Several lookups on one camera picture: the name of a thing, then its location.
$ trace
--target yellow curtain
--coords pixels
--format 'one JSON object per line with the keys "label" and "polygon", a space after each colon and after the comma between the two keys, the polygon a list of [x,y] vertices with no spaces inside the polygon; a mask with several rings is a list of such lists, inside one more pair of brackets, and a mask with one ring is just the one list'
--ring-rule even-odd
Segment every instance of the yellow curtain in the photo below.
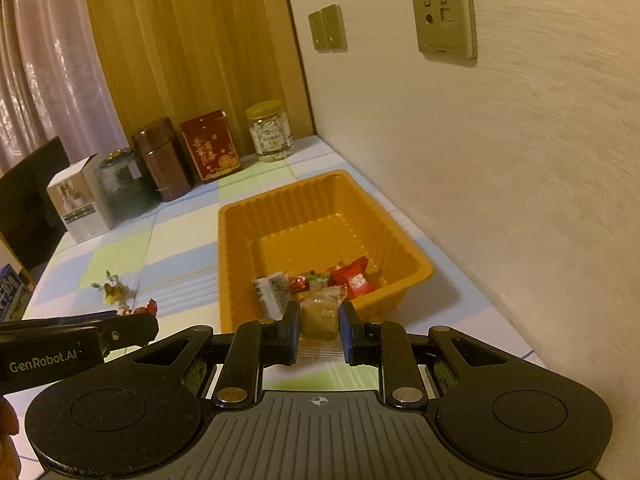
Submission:
{"label": "yellow curtain", "polygon": [[285,100],[263,0],[87,5],[127,137],[160,117],[169,117],[178,130],[181,122],[222,108],[238,152],[254,151],[244,110],[265,99]]}

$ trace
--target wall socket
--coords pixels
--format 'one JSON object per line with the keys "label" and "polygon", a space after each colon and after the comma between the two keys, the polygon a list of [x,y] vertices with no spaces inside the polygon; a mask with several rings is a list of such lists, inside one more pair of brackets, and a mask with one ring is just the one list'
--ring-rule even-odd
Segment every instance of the wall socket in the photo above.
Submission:
{"label": "wall socket", "polygon": [[473,0],[414,0],[414,14],[420,52],[458,59],[478,56]]}
{"label": "wall socket", "polygon": [[308,17],[314,49],[319,52],[347,50],[347,36],[339,5],[333,4],[316,10]]}

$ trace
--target brown thermos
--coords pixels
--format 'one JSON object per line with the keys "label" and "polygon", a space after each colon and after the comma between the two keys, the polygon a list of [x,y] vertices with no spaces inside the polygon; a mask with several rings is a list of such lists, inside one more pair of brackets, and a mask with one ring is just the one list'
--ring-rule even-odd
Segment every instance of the brown thermos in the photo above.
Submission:
{"label": "brown thermos", "polygon": [[140,128],[131,137],[140,158],[156,182],[163,202],[181,197],[191,189],[180,162],[174,128],[168,118]]}

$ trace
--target white box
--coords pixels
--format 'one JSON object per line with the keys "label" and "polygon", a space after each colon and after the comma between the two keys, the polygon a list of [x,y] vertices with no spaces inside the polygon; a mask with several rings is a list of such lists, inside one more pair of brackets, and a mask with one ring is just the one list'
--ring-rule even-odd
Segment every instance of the white box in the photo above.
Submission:
{"label": "white box", "polygon": [[47,192],[66,229],[76,243],[106,233],[114,226],[98,165],[102,157],[92,155],[57,173]]}

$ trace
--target table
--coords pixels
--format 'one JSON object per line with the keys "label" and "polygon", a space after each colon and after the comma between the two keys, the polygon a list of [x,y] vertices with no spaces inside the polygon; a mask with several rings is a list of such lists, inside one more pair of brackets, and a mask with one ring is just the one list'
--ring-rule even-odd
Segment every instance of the table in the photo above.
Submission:
{"label": "table", "polygon": [[[393,203],[372,186],[319,137],[296,141],[296,151],[283,161],[263,164],[243,159],[242,171],[187,195],[163,203],[107,234],[75,244],[68,233],[42,275],[25,317],[53,317],[109,310],[102,293],[91,288],[108,269],[135,292],[130,306],[158,302],[158,339],[196,324],[220,330],[218,311],[218,211],[221,206],[331,170],[349,171],[429,255],[436,267],[426,282],[409,290],[389,319],[408,332],[426,333],[433,325],[449,325],[511,354],[543,365],[531,347],[498,313],[478,288]],[[110,358],[135,348],[112,352]],[[303,350],[294,369],[265,370],[264,386],[295,389],[356,389],[377,385],[377,371],[348,367],[330,344]],[[310,356],[322,359],[312,360]],[[20,426],[24,413],[41,388],[8,397]],[[42,472],[24,432],[14,438],[22,457],[22,480]]]}

